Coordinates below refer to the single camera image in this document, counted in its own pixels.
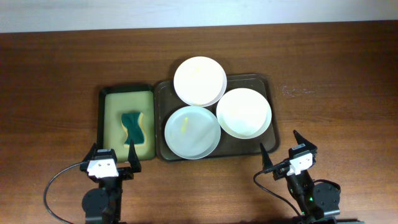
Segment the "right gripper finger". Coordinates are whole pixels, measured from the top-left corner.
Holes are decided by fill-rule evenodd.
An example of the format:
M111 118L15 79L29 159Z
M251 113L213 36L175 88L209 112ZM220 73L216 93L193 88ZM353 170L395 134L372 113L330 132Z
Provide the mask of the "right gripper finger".
M272 161L269 157L269 154L266 151L263 143L260 143L259 145L260 145L260 150L261 150L261 155L262 155L262 170L265 173L268 173L273 168L273 163L272 163Z
M317 147L307 139L305 139L297 130L293 130L293 134L295 136L295 139L297 141L297 144L304 144L306 147L308 147L310 150L316 150Z

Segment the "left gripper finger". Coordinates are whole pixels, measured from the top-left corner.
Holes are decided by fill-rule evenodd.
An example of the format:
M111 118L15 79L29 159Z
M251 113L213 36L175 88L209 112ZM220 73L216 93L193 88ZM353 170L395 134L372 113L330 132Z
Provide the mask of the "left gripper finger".
M141 172L142 166L139 161L139 158L136 154L135 146L134 146L134 141L130 140L129 144L129 154L128 154L128 162L130 163L131 169L133 173L138 173Z
M82 160L82 163L88 164L92 160L92 158L94 158L96 150L97 150L97 144L94 143L89 152L87 153L87 155Z

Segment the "green and yellow sponge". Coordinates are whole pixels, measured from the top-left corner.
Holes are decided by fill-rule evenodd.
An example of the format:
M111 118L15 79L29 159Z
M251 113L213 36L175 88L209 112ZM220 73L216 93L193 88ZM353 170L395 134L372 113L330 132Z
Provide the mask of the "green and yellow sponge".
M131 141L135 145L142 145L146 140L146 134L143 130L144 114L142 112L123 113L121 115L121 124L126 133L124 147L129 147Z

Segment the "white plate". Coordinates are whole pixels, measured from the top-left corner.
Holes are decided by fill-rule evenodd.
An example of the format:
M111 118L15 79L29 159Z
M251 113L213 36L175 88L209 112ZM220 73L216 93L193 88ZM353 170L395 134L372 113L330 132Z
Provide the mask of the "white plate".
M238 139L252 139L271 125L272 112L265 96L249 88L236 88L225 93L216 107L222 129Z
M209 57L192 57L182 62L174 74L174 89L186 104L207 107L224 95L227 87L223 67Z

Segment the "pale blue plate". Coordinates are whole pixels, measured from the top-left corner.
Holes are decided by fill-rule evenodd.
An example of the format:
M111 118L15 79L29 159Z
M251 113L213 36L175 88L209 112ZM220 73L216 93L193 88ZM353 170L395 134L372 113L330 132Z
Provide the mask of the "pale blue plate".
M199 106L185 106L173 112L164 129L165 142L177 156L202 159L210 155L221 139L216 116Z

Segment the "white plate top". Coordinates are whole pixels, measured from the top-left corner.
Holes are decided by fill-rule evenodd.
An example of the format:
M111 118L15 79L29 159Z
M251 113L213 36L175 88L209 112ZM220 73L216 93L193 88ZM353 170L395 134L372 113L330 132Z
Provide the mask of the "white plate top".
M224 95L227 87L223 67L209 57L192 57L182 62L174 74L174 89L186 104L207 107Z

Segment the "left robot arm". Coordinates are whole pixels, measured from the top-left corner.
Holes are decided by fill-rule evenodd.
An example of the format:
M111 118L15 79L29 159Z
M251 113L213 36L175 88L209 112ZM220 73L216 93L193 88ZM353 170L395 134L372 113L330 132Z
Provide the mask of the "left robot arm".
M93 144L82 160L80 170L98 184L89 190L82 199L86 223L120 223L123 182L132 180L141 171L134 142L129 144L127 161L129 167L118 167L114 149L98 149Z

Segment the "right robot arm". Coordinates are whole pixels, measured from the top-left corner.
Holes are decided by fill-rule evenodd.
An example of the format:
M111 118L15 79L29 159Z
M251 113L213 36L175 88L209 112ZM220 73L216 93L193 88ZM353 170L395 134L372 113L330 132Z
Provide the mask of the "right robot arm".
M337 223L340 214L341 187L335 182L314 180L308 169L315 165L317 147L297 131L293 131L297 145L289 149L288 158L274 165L261 144L262 170L254 174L253 181L262 190L287 203L297 214L294 223ZM287 199L265 188L256 180L261 174L271 173L274 180L285 179L287 190L298 204L295 208Z

